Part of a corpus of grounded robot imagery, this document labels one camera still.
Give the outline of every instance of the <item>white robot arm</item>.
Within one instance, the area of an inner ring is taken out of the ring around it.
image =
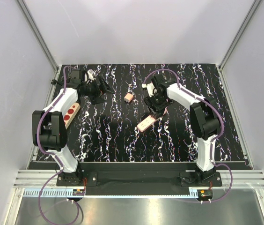
[[[176,82],[167,82],[159,74],[154,75],[151,81],[151,83],[143,85],[143,88],[148,91],[145,103],[153,114],[153,117],[161,117],[164,109],[171,104],[172,100],[189,110],[191,128],[193,133],[198,137],[197,170],[202,180],[213,176],[215,174],[215,145],[212,144],[212,140],[220,132],[220,122],[217,115],[213,113],[211,108],[199,100],[203,97],[186,88],[179,88]],[[212,106],[216,106],[214,99],[205,98],[205,100]]]
[[[45,152],[52,154],[60,168],[63,168],[61,176],[65,181],[81,181],[82,169],[66,144],[67,132],[63,116],[73,103],[80,101],[82,96],[88,96],[90,102],[95,105],[105,102],[101,98],[103,94],[115,93],[106,83],[103,76],[97,76],[98,81],[96,81],[93,74],[93,70],[85,72],[79,69],[72,69],[66,90],[61,89],[49,106],[41,111],[34,111],[32,114],[33,143],[38,146],[37,127],[41,123],[39,142]],[[47,114],[41,121],[41,117],[45,112]]]

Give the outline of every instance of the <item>black mounting bracket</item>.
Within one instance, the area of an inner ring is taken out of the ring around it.
[[[181,186],[184,188],[187,187],[209,187],[210,182],[212,182],[213,187],[222,187],[221,176],[219,172],[205,180],[197,179],[196,172],[180,172]]]
[[[65,177],[63,174],[60,174],[58,175],[56,186],[68,186],[68,187],[84,186],[82,180],[83,178],[87,179],[88,187],[94,187],[97,185],[98,173],[96,171],[82,170],[81,174],[83,174],[82,178],[80,180],[75,179],[75,181],[73,179],[69,179],[69,177]]]

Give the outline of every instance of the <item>metal corner post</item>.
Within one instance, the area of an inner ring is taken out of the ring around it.
[[[31,15],[26,3],[25,3],[25,0],[15,0],[15,1],[17,2],[20,10],[22,11],[22,13],[23,13],[28,25],[31,28],[31,31],[34,33],[39,45],[41,46],[44,54],[46,55],[49,63],[51,64],[53,70],[55,72],[57,72],[59,66],[57,65],[56,61],[54,60],[54,58],[53,58],[48,46],[46,45],[46,43],[45,43],[45,41],[44,41],[40,31],[39,31],[39,29],[37,28],[37,25],[36,25],[36,23],[33,20],[33,17]]]
[[[227,102],[228,102],[228,105],[229,105],[230,110],[231,110],[232,118],[233,118],[233,121],[234,121],[234,124],[235,124],[235,128],[236,128],[236,131],[237,131],[237,134],[238,134],[238,137],[239,137],[239,141],[240,141],[240,144],[241,144],[241,147],[242,147],[242,151],[243,151],[244,157],[249,160],[250,167],[254,168],[253,161],[252,161],[252,158],[251,158],[250,153],[249,153],[249,148],[248,148],[248,145],[247,145],[246,140],[244,138],[243,130],[242,130],[242,127],[240,125],[240,121],[239,121],[237,112],[235,110],[235,105],[233,103],[233,98],[231,96],[231,93],[230,93],[227,81],[225,79],[224,73],[223,73],[222,70],[219,69],[218,66],[217,66],[217,70],[218,70],[218,73],[220,75],[220,79],[221,79],[221,82],[222,82],[223,89],[225,91]]]
[[[239,40],[240,40],[241,36],[243,35],[244,31],[246,30],[246,28],[248,27],[248,24],[250,23],[251,19],[253,18],[253,15],[255,14],[257,9],[259,8],[262,1],[263,0],[254,0],[252,6],[250,7],[247,15],[245,16],[238,32],[236,33],[227,53],[225,54],[223,60],[219,64],[219,68],[221,70],[225,67],[228,59],[230,58],[230,56],[231,56],[232,52],[234,51],[237,43],[239,42]]]

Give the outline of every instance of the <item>cable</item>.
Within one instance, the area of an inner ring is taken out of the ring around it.
[[[40,121],[39,121],[38,126],[37,126],[37,146],[38,146],[38,148],[41,150],[41,152],[42,152],[43,154],[45,154],[45,155],[52,155],[52,157],[55,158],[55,159],[58,161],[59,166],[60,166],[60,171],[59,171],[58,173],[56,173],[55,175],[53,175],[52,177],[50,177],[50,178],[45,182],[45,184],[43,185],[43,187],[42,187],[42,189],[40,190],[39,195],[38,195],[38,209],[39,209],[39,212],[40,212],[40,214],[42,215],[42,217],[44,218],[44,220],[45,220],[47,223],[51,224],[51,225],[58,225],[58,224],[55,224],[55,223],[51,222],[51,221],[48,220],[47,217],[44,215],[44,213],[43,213],[43,211],[42,211],[41,204],[40,204],[40,197],[41,197],[41,195],[42,195],[42,193],[43,193],[43,189],[44,189],[44,187],[45,187],[45,186],[46,186],[46,185],[47,185],[47,184],[48,184],[48,183],[49,183],[54,177],[58,176],[59,174],[61,174],[61,173],[63,172],[63,170],[64,170],[64,165],[63,165],[62,161],[58,158],[57,155],[55,155],[55,154],[52,153],[52,152],[46,152],[46,151],[43,149],[43,147],[42,147],[42,145],[41,145],[41,143],[40,143],[40,140],[39,140],[39,136],[40,136],[40,128],[41,128],[41,126],[42,126],[42,123],[43,123],[43,121],[44,121],[44,118],[45,118],[46,115],[49,113],[49,111],[51,111],[51,110],[54,108],[54,106],[58,103],[58,101],[62,98],[62,96],[64,96],[64,94],[65,94],[65,92],[66,92],[66,68],[74,68],[74,67],[71,67],[71,66],[65,66],[65,67],[63,67],[64,89],[63,89],[63,91],[62,91],[62,94],[61,94],[61,95],[60,95],[60,96],[59,96],[59,97],[53,102],[52,106],[49,107],[49,109],[47,109],[47,111],[44,112],[44,114],[43,114],[42,117],[40,118]],[[72,203],[75,203],[76,206],[77,206],[77,215],[76,215],[76,218],[75,218],[71,223],[66,224],[66,225],[72,225],[73,223],[75,223],[76,220],[78,219],[78,216],[79,216],[79,204],[78,204],[77,202],[75,202],[75,201],[72,201]]]
[[[57,166],[58,166],[58,164],[56,164],[56,166],[55,166],[55,173],[58,173],[58,172],[57,172]]]
[[[213,186],[212,181],[210,181],[209,183],[210,183],[210,187],[208,188],[208,190],[211,190]]]
[[[223,198],[225,198],[225,197],[228,195],[228,193],[231,191],[231,189],[232,189],[232,185],[233,185],[233,175],[232,175],[231,168],[230,168],[228,165],[224,164],[224,163],[220,163],[220,164],[217,164],[217,165],[216,165],[215,162],[214,162],[213,159],[212,159],[212,153],[213,153],[213,151],[212,151],[212,149],[213,149],[213,142],[214,142],[216,139],[220,138],[220,137],[222,136],[222,134],[224,133],[224,122],[223,122],[223,120],[222,120],[222,118],[221,118],[221,115],[219,114],[219,112],[218,112],[218,111],[217,111],[217,110],[216,110],[216,109],[215,109],[210,103],[208,103],[207,101],[205,101],[202,97],[197,97],[197,96],[195,96],[191,91],[189,91],[189,90],[187,90],[185,87],[183,87],[183,86],[180,84],[180,82],[179,82],[179,77],[178,77],[178,75],[175,73],[175,71],[173,71],[173,70],[171,70],[171,69],[158,69],[158,70],[155,70],[155,71],[151,72],[148,76],[146,76],[146,78],[145,78],[145,80],[144,80],[143,83],[145,84],[146,81],[148,80],[148,78],[149,78],[151,75],[157,73],[158,71],[169,71],[171,74],[175,75],[177,85],[178,85],[178,87],[179,87],[179,89],[180,89],[181,91],[183,91],[183,92],[185,92],[186,94],[188,94],[188,95],[194,97],[195,99],[200,100],[200,101],[202,101],[203,103],[205,103],[207,106],[209,106],[209,107],[215,112],[215,114],[216,114],[216,115],[218,116],[218,118],[219,118],[219,121],[220,121],[220,133],[219,133],[217,136],[215,136],[215,137],[211,140],[211,145],[210,145],[210,161],[211,161],[211,163],[212,163],[215,167],[224,166],[224,167],[226,167],[226,168],[229,170],[229,172],[230,172],[230,176],[231,176],[231,183],[230,183],[230,186],[229,186],[228,191],[227,191],[222,197],[220,197],[219,199],[213,200],[213,202],[218,202],[218,201],[222,200]]]
[[[86,192],[87,179],[86,179],[86,177],[85,177],[85,178],[83,178],[82,180],[83,180],[83,182],[84,182],[84,190],[83,190],[82,193],[80,193],[80,194],[76,194],[76,195],[82,195],[82,196],[84,197],[84,196],[85,196],[85,192]]]
[[[44,214],[46,214],[47,212],[49,212],[49,211],[51,211],[52,209],[54,209],[57,205],[59,205],[59,204],[61,204],[61,203],[64,203],[64,202],[68,202],[68,200],[67,199],[64,199],[64,200],[61,200],[61,201],[59,201],[59,202],[56,202],[54,205],[52,205],[50,208],[48,208],[46,211],[43,211],[43,213]],[[32,215],[31,213],[30,213],[30,211],[31,211],[31,208],[29,207],[29,204],[28,204],[28,213],[29,213],[29,215],[32,217],[32,218],[38,218],[38,217],[40,217],[41,216],[41,214],[38,214],[38,215]],[[81,222],[78,222],[78,224],[82,224],[82,222],[83,222],[83,219],[84,219],[84,213],[83,213],[83,210],[82,210],[82,207],[79,205],[79,209],[80,209],[80,211],[81,211]]]

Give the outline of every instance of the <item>white wall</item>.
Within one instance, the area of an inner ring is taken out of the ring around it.
[[[25,0],[58,64],[220,63],[253,0]]]
[[[28,160],[32,112],[44,106],[53,75],[15,1],[0,0],[0,221]]]
[[[224,67],[224,76],[254,166],[264,172],[264,1]]]

